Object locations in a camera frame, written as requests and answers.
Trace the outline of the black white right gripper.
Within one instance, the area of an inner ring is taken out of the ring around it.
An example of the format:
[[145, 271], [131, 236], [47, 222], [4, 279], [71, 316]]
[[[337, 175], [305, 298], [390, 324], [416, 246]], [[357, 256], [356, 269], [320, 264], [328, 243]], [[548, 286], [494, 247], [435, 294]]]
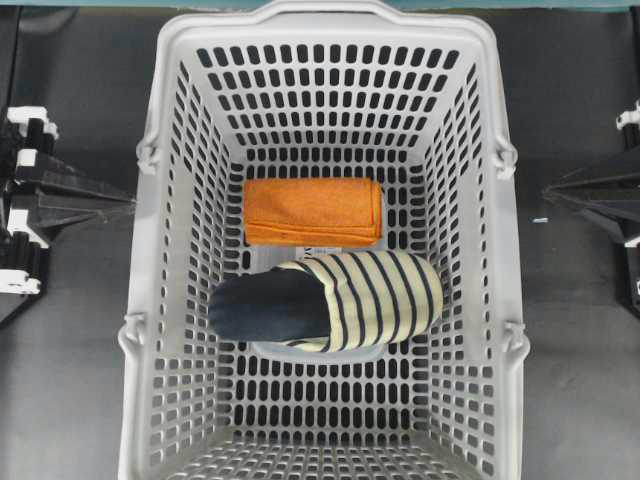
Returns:
[[[543, 190], [544, 198], [604, 229], [625, 247], [629, 309], [639, 317], [639, 101], [616, 118], [626, 150], [573, 170]], [[630, 190], [630, 201], [585, 201], [569, 190]]]

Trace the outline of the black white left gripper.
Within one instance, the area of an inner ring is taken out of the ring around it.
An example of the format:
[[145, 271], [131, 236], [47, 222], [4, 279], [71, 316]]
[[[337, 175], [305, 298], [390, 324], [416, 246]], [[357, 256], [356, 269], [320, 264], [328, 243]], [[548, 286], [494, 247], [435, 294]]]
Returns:
[[[46, 154], [58, 138], [46, 108], [1, 109], [3, 325], [46, 292], [50, 245], [64, 228], [93, 220], [109, 222], [136, 210], [127, 192]], [[39, 187], [87, 197], [46, 194]]]

